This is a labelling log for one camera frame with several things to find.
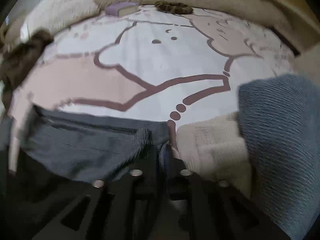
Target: brown fuzzy object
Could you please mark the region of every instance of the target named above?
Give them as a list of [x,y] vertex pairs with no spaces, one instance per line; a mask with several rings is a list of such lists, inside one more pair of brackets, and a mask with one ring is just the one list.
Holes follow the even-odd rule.
[[2,102],[6,112],[9,110],[13,91],[24,81],[43,53],[45,46],[51,42],[53,37],[46,30],[39,30],[29,41],[3,54],[0,80],[4,83]]
[[193,8],[182,2],[158,1],[155,7],[160,12],[172,14],[192,14]]

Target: blue towel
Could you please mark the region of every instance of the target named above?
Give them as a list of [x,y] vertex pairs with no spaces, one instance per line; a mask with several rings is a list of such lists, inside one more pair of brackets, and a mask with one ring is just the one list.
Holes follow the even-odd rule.
[[253,201],[292,240],[320,207],[320,88],[282,75],[239,89],[239,127],[257,171]]

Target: silver bolt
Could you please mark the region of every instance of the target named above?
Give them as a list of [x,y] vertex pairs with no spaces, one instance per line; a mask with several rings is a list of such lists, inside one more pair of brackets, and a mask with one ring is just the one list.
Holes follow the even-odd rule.
[[229,183],[226,180],[219,180],[218,185],[220,187],[229,187]]
[[131,176],[139,177],[143,174],[142,170],[131,170],[130,171]]
[[92,182],[92,186],[94,187],[103,187],[104,182],[103,180],[97,179],[96,181]]
[[181,171],[180,171],[180,174],[181,174],[182,176],[190,176],[190,175],[192,174],[192,172],[189,171],[189,170],[181,170]]

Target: white fluffy pillow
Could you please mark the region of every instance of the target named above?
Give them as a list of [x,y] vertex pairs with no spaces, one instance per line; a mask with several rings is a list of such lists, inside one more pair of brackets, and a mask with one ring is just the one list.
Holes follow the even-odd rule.
[[52,35],[85,18],[95,16],[99,7],[93,0],[43,0],[26,17],[20,29],[26,41],[39,28],[46,28]]

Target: book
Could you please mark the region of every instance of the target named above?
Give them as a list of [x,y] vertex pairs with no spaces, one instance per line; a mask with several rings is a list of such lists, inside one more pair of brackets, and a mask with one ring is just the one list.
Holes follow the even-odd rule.
[[104,10],[108,15],[122,17],[139,11],[139,5],[134,2],[119,2],[106,6]]

